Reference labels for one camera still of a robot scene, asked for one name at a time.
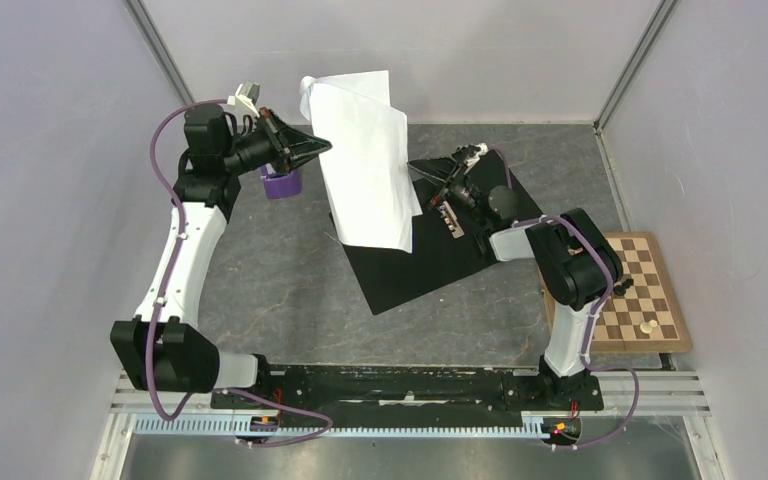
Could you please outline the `white paper sheets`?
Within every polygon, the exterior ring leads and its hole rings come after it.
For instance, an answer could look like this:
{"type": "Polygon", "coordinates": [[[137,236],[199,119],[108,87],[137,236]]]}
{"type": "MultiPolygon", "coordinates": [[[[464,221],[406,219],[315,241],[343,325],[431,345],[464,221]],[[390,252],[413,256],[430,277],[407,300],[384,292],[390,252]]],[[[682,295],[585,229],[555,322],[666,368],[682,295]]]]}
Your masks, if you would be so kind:
{"type": "Polygon", "coordinates": [[[413,252],[413,218],[422,214],[408,171],[407,116],[390,102],[387,70],[300,81],[300,112],[315,136],[339,241],[413,252]]]}

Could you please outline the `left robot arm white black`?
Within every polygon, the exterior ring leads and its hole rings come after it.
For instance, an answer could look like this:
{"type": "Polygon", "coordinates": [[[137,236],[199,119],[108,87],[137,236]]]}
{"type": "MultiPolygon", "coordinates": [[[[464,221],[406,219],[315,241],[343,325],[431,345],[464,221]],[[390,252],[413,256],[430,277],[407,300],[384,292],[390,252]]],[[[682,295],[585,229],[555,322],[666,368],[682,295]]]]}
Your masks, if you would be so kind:
{"type": "Polygon", "coordinates": [[[271,401],[274,383],[257,371],[257,357],[223,355],[198,330],[207,269],[241,191],[241,177],[265,166],[290,174],[332,144],[265,107],[243,132],[218,100],[177,113],[184,119],[186,148],[176,179],[158,177],[172,203],[168,237],[146,296],[132,319],[113,324],[110,341],[138,390],[209,393],[228,376],[241,401],[261,408],[271,401]]]}

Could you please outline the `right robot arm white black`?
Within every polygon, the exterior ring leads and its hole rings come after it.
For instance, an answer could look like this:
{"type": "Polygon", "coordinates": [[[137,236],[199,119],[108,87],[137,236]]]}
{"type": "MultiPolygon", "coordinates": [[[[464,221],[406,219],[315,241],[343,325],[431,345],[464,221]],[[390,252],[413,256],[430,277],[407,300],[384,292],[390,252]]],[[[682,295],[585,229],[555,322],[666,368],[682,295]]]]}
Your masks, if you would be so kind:
{"type": "Polygon", "coordinates": [[[562,408],[590,376],[595,321],[624,275],[622,262],[584,209],[523,213],[510,173],[503,184],[481,189],[471,175],[492,152],[484,143],[472,144],[447,157],[411,160],[408,167],[430,185],[426,208],[439,213],[452,233],[460,231],[459,215],[468,215],[483,229],[483,255],[499,262],[535,260],[554,304],[537,392],[545,405],[562,408]]]}

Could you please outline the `black folder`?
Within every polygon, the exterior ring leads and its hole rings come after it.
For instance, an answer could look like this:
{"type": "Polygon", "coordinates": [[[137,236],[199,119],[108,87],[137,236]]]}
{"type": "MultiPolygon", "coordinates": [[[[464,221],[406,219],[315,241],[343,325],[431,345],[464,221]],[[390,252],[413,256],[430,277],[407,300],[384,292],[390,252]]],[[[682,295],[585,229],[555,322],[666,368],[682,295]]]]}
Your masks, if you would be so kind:
{"type": "MultiPolygon", "coordinates": [[[[490,150],[468,173],[481,192],[507,186],[507,168],[500,154],[490,150]]],[[[520,181],[510,173],[517,199],[517,218],[530,220],[543,212],[520,181]]],[[[343,250],[373,315],[379,315],[476,274],[496,263],[492,253],[481,251],[480,243],[490,235],[489,227],[476,223],[468,213],[455,209],[464,230],[453,238],[438,212],[425,212],[412,219],[413,251],[343,245],[343,250]]]]}

